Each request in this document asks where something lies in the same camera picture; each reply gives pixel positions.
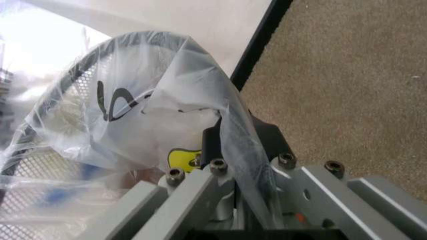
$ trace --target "beige carpet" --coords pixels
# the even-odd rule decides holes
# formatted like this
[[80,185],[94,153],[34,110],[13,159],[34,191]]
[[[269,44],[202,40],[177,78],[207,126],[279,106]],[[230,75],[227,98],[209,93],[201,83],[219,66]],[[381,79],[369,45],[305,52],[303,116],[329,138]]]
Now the beige carpet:
[[300,165],[344,163],[427,202],[427,1],[295,0],[242,90]]

